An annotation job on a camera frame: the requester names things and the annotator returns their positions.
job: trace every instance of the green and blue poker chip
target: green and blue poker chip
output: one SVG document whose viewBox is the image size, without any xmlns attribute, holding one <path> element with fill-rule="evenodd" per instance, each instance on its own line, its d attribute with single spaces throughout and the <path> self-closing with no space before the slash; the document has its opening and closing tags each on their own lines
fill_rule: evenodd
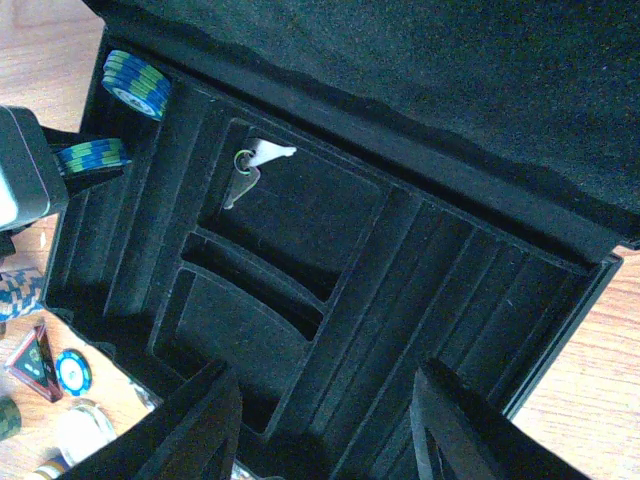
<svg viewBox="0 0 640 480">
<path fill-rule="evenodd" d="M 103 67 L 102 86 L 113 96 L 160 121 L 164 115 L 171 84 L 145 61 L 122 50 L 112 50 Z"/>
<path fill-rule="evenodd" d="M 74 397 L 91 388 L 91 370 L 85 358 L 75 350 L 65 350 L 56 359 L 56 373 L 62 389 Z"/>
<path fill-rule="evenodd" d="M 118 138 L 81 143 L 56 154 L 62 175 L 71 175 L 99 168 L 121 167 L 131 163 Z"/>
</svg>

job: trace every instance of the poker chip case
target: poker chip case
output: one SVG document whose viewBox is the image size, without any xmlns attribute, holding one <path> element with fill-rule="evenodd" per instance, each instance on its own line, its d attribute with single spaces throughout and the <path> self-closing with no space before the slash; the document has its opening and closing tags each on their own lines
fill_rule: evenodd
<svg viewBox="0 0 640 480">
<path fill-rule="evenodd" d="M 613 247 L 637 246 L 632 212 L 607 224 L 362 99 L 87 3 L 107 27 L 82 131 L 132 162 L 70 200 L 44 301 L 161 398 L 226 362 L 236 456 L 258 475 L 417 478 L 416 368 L 436 357 L 512 416 L 618 268 Z M 159 121 L 101 85 L 116 49 L 170 81 Z M 297 151 L 224 209 L 255 138 Z"/>
</svg>

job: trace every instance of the chip stack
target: chip stack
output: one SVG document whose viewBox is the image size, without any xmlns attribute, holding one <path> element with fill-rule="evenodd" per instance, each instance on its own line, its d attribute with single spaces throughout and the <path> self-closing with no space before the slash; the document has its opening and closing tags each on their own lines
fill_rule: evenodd
<svg viewBox="0 0 640 480">
<path fill-rule="evenodd" d="M 0 398 L 0 441 L 13 437 L 22 428 L 20 410 L 9 397 Z"/>
<path fill-rule="evenodd" d="M 38 302 L 44 279 L 35 268 L 2 272 L 0 278 L 0 322 L 42 310 Z"/>
<path fill-rule="evenodd" d="M 52 458 L 25 477 L 25 480 L 53 480 L 69 470 L 69 465 L 62 455 Z"/>
<path fill-rule="evenodd" d="M 97 168 L 121 167 L 131 163 L 119 138 L 81 143 L 58 152 L 58 169 L 71 175 Z"/>
<path fill-rule="evenodd" d="M 162 73 L 122 50 L 109 53 L 103 71 L 102 85 L 112 95 L 149 118 L 162 119 L 171 89 Z"/>
</svg>

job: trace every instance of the wooden table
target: wooden table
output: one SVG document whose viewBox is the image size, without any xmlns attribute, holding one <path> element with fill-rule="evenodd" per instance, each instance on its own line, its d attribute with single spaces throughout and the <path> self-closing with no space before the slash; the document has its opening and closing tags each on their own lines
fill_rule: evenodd
<svg viewBox="0 0 640 480">
<path fill-rule="evenodd" d="M 0 104 L 24 105 L 44 125 L 77 129 L 102 26 L 80 0 L 0 2 Z M 20 248 L 44 265 L 52 235 L 47 220 L 21 234 Z M 640 478 L 640 255 L 618 253 L 625 265 L 515 419 L 547 448 L 603 480 Z M 0 361 L 35 320 L 9 326 Z M 127 379 L 106 358 L 55 317 L 46 321 L 54 355 L 75 347 L 87 356 L 95 380 L 88 398 L 102 405 L 118 433 L 145 415 Z M 13 391 L 25 422 L 21 436 L 0 443 L 0 478 L 20 478 L 48 458 L 57 417 L 72 401 L 51 405 L 6 376 L 0 385 Z"/>
</svg>

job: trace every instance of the red triangular marker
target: red triangular marker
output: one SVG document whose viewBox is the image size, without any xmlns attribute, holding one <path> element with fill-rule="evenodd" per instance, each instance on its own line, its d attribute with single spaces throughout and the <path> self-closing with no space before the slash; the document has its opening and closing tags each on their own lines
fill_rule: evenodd
<svg viewBox="0 0 640 480">
<path fill-rule="evenodd" d="M 29 332 L 7 359 L 4 368 L 50 402 L 62 398 L 45 325 L 38 325 Z"/>
</svg>

